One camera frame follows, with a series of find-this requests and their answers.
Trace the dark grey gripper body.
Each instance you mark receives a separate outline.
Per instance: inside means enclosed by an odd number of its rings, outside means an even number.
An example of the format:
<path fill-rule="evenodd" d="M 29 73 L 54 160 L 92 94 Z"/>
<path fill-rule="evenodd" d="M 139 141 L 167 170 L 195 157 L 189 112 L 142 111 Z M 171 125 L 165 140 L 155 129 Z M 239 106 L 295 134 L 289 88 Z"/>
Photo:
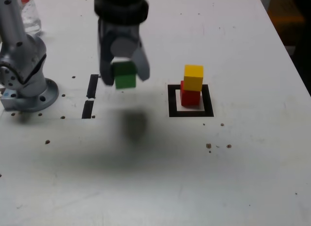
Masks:
<path fill-rule="evenodd" d="M 103 19 L 98 19 L 98 44 L 101 45 L 101 42 L 106 34 L 109 32 L 112 32 L 116 34 L 117 36 L 125 36 L 126 38 L 129 38 L 133 40 L 134 42 L 138 43 L 139 45 L 142 45 L 140 33 L 139 33 L 139 27 L 142 24 L 142 22 L 138 22 L 131 25 L 117 25 L 112 24 L 107 21 L 104 21 Z"/>

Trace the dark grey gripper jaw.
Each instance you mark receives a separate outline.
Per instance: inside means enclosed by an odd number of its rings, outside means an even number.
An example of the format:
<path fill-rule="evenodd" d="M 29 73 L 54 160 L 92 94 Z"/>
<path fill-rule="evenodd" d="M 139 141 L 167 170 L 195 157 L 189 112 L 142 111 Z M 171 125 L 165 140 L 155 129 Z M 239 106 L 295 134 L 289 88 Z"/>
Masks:
<path fill-rule="evenodd" d="M 102 44 L 100 47 L 100 74 L 102 81 L 107 86 L 112 86 L 114 84 L 114 74 L 111 69 L 113 58 L 114 56 L 110 51 L 110 47 Z"/>

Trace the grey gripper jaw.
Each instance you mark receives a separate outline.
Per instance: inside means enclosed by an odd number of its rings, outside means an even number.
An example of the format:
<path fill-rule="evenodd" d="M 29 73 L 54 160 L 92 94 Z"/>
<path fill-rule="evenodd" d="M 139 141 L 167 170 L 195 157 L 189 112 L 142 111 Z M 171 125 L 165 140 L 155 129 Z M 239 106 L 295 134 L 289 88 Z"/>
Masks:
<path fill-rule="evenodd" d="M 150 65 L 141 39 L 117 38 L 110 48 L 114 57 L 126 57 L 135 64 L 137 75 L 142 81 L 150 78 Z"/>

